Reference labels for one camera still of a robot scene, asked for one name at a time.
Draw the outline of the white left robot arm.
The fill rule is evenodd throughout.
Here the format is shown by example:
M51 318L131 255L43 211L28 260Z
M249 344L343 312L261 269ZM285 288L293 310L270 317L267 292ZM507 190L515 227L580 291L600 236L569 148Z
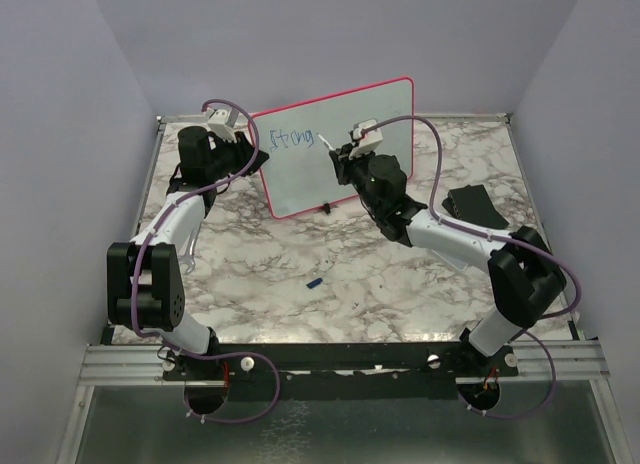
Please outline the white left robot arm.
M107 312L111 324L188 353L186 366L206 379L220 369L218 338L188 313L182 274L195 266L201 225L224 185L253 175L269 156L242 131L202 126L179 131L178 152L159 213L130 241L107 251Z

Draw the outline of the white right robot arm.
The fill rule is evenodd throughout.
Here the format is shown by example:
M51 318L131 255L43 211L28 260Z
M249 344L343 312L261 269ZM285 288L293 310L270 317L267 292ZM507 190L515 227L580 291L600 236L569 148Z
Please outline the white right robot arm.
M346 144L328 155L337 181L353 187L367 213L389 241L419 247L485 272L494 308L467 332L459 351L461 367L481 375L496 353L532 328L566 287L539 233L523 226L514 233L436 218L406 193L407 176L394 156L373 152L351 158Z

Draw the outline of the white blue whiteboard marker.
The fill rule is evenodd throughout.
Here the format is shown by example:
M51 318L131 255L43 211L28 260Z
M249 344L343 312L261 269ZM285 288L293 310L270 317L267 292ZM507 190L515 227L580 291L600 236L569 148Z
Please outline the white blue whiteboard marker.
M331 145L331 143L320 133L317 133L319 140L323 143L323 145L327 148L329 152L335 151L335 148Z

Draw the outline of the blue marker cap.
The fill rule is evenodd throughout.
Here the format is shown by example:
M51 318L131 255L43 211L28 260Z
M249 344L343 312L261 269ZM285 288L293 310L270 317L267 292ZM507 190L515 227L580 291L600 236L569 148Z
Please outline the blue marker cap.
M308 289L313 289L313 288L319 286L322 283L323 283L323 279L322 278L316 278L316 279L310 281L309 283L307 283L306 287Z

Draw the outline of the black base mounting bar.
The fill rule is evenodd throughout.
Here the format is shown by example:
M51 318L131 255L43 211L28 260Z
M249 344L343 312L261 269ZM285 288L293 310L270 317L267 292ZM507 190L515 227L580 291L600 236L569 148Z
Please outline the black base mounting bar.
M460 383L518 374L511 347L492 357L458 341L364 344L222 344L205 361L178 356L168 383L226 390L236 401L453 400Z

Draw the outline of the white grey small box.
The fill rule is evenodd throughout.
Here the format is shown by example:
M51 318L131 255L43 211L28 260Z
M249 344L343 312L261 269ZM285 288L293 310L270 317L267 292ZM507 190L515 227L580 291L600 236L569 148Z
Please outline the white grey small box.
M431 253L456 272L464 272L469 267L469 263L464 259L435 250L431 250Z

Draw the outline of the silver open-end wrench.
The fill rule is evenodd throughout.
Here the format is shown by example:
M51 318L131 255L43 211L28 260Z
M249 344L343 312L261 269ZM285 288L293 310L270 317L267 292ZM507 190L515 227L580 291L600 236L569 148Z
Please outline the silver open-end wrench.
M195 248L197 244L198 234L200 228L195 228L189 235L184 253L179 257L179 263L182 271L188 275L192 273L196 267L195 263Z

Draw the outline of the black network switch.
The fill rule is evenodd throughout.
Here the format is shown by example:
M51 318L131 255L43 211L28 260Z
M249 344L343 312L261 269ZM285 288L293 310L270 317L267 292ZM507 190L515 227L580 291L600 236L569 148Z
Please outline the black network switch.
M453 218L470 224L498 230L509 227L508 221L495 209L483 185L451 189L442 206Z

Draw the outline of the aluminium front rail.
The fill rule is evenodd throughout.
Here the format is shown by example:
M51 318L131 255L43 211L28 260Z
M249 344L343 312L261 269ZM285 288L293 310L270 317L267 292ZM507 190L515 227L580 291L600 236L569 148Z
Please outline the aluminium front rail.
M159 345L89 346L79 384L94 387L161 385L164 369Z

